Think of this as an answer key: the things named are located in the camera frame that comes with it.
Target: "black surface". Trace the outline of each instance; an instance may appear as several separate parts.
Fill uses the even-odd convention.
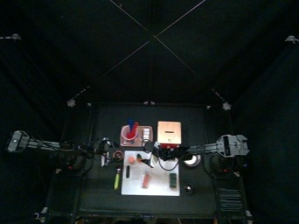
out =
[[[49,205],[46,205],[49,215],[70,215],[76,206],[76,194],[78,194],[81,178],[61,174],[53,174],[51,178],[51,192]]]
[[[218,124],[218,132],[229,130],[228,125],[221,125],[228,115],[220,107],[212,107],[210,111],[202,106],[98,104],[93,107],[96,115],[93,141],[109,137],[118,144],[120,128],[126,125],[128,119],[134,119],[138,125],[152,126],[153,140],[156,139],[157,121],[181,122],[181,145],[185,146],[205,144],[208,130],[210,135],[214,134],[217,128],[209,129],[210,127],[206,127],[206,119]],[[101,167],[98,160],[100,157],[96,156],[93,168],[84,178],[78,206],[81,215],[137,216],[152,214],[156,217],[213,217],[213,188],[210,177],[202,170],[201,163],[196,167],[186,167],[185,164],[180,164],[180,197],[128,196],[121,195],[121,187],[113,190],[118,164]],[[194,190],[190,195],[182,191],[185,184],[193,186]]]

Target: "black enclosure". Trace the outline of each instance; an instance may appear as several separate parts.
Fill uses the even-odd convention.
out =
[[[256,223],[297,223],[297,11],[294,0],[1,1],[1,145],[14,130],[93,141],[105,133],[84,126],[89,115],[72,116],[94,105],[134,104],[140,119],[142,109],[162,105],[152,122],[174,106],[210,106],[228,115],[205,120],[210,141],[226,123],[248,139],[244,187]],[[117,125],[117,108],[105,109]],[[206,143],[205,134],[185,133],[188,144]],[[51,168],[43,155],[1,153],[1,223],[27,223],[41,211]]]

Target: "metal rod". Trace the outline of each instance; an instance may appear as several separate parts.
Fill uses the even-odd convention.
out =
[[[120,62],[116,63],[116,65],[109,68],[97,78],[96,80],[93,81],[93,83],[90,85],[94,85],[94,83],[105,76],[108,75],[114,69],[116,67],[122,64],[122,62],[148,44],[149,41],[144,42],[144,44],[141,46],[137,47],[137,49],[130,52],[121,60]],[[90,85],[89,86],[85,86],[85,88],[82,88],[78,93],[70,98],[70,99],[76,99],[86,90],[88,88],[90,88]]]
[[[148,29],[136,21],[136,19],[128,14],[128,12],[114,3],[114,1],[109,0],[109,2],[130,17],[130,19],[144,28],[145,31]]]
[[[213,92],[213,94],[221,99],[222,102],[226,102],[224,100],[224,98],[220,96],[220,94],[214,91],[214,89],[212,88],[210,91]]]
[[[153,42],[153,23],[154,23],[154,0],[149,1],[149,47],[148,47],[148,74],[146,74],[146,82],[148,82],[148,100],[152,100],[153,97],[153,48],[154,48],[154,42]]]
[[[154,36],[158,37],[204,2],[200,1]]]

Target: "cable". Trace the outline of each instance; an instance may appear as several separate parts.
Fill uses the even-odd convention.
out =
[[[57,151],[59,149],[59,148],[54,147],[50,143],[45,143],[42,140],[35,140],[33,136],[31,136],[31,140],[35,143],[41,142],[41,147],[45,145],[45,146],[50,147],[54,151]]]
[[[157,150],[156,152],[157,152],[157,162],[158,162],[158,165],[160,165],[160,167],[161,167],[165,171],[168,171],[168,172],[170,172],[170,171],[176,168],[177,164],[180,163],[180,160],[190,155],[190,153],[188,153],[186,155],[178,157],[178,158],[177,158],[177,163],[176,163],[176,165],[173,166],[173,168],[172,168],[172,169],[165,169],[165,168],[162,167],[162,165],[161,165],[160,155],[158,155],[158,150]]]

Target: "black object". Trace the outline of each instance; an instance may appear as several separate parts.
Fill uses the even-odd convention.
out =
[[[222,157],[220,154],[214,154],[209,157],[209,168],[216,175],[232,172],[232,163],[232,158]]]
[[[118,162],[124,159],[124,153],[121,150],[117,150],[114,153],[113,153],[113,161],[114,162]]]
[[[176,173],[169,173],[169,187],[176,188]]]
[[[158,157],[162,161],[168,161],[168,160],[173,160],[176,158],[182,158],[182,160],[188,160],[190,159],[192,155],[189,157],[186,157],[186,155],[189,154],[186,152],[189,148],[174,148],[174,150],[169,150],[169,149],[164,149],[164,148],[153,148],[153,155],[156,157]]]
[[[212,180],[218,224],[226,223],[226,220],[248,223],[246,198],[241,183],[242,179],[237,176],[224,180]]]
[[[140,162],[142,162],[144,164],[146,164],[150,168],[153,168],[150,166],[150,160],[149,159],[141,159]]]
[[[98,147],[97,147],[94,153],[96,154],[105,154],[105,153],[108,153],[109,147],[110,147],[110,143],[109,143],[108,139],[104,138],[101,140],[100,144],[98,144]]]
[[[129,179],[129,165],[125,167],[125,177]]]
[[[149,153],[154,149],[154,143],[150,141],[144,142],[144,152]]]
[[[184,192],[186,194],[192,194],[193,193],[193,187],[192,187],[192,185],[190,184],[184,185],[182,190],[184,190]]]

